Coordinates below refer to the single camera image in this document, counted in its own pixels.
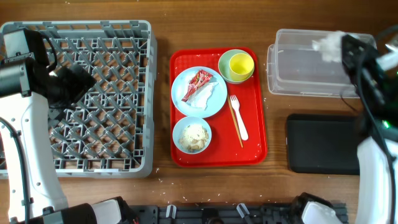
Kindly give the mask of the white napkin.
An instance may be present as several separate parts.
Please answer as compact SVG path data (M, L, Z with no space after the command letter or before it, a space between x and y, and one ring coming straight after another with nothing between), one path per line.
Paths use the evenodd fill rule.
M189 97L187 104L191 107L205 110L207 107L207 101L217 85L218 82L209 82L204 84L199 90L194 92L194 94Z

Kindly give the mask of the small light blue bowl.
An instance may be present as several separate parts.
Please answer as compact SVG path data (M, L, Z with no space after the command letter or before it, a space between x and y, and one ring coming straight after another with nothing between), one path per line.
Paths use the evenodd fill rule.
M208 131L208 134L210 136L205 148L202 149L201 151L196 152L196 153L185 152L182 149L182 147L179 144L179 142L178 142L179 137L180 137L183 129L186 128L188 125L191 125L191 124L200 124L200 125L202 125ZM209 124L204 119L197 118L197 117L194 117L194 116L187 116L187 117L182 118L180 121L178 121L176 123L176 125L174 126L174 129L173 129L173 132L172 132L172 140L173 140L174 144L176 145L177 149L179 151L183 152L183 153L191 154L191 155L199 154L199 153L203 152L210 145L211 138L212 138L212 132L211 132L211 128L210 128Z

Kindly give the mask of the red snack wrapper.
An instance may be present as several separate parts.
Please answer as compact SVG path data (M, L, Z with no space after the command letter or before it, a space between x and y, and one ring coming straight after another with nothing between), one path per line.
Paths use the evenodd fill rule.
M204 84L207 84L213 75L204 70L199 70L195 76L190 80L188 84L187 93L182 98L182 101L187 102L188 99L196 92L199 88L201 88Z

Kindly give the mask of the white tissue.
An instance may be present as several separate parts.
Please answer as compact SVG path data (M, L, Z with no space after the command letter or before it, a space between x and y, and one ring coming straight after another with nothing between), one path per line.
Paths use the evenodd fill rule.
M359 36L356 34L345 33L343 31L334 31L328 34L325 38L312 41L313 50L320 52L324 62L341 63L341 42L345 35L350 35L356 39Z

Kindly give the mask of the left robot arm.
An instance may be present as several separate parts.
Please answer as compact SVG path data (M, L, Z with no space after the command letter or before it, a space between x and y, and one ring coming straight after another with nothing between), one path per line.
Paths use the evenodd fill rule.
M9 221L40 223L43 216L68 207L53 164L49 110L77 103L96 80L80 65L50 62L50 39L19 29L3 35L1 62L1 146L10 186Z

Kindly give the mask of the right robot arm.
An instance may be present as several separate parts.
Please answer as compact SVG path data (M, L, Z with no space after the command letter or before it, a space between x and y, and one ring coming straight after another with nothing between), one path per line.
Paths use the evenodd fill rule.
M313 40L313 50L326 63L342 64L363 104L356 129L363 140L357 146L359 199L356 223L397 223L397 52L382 55L375 43L397 32L382 31L374 40L329 32Z

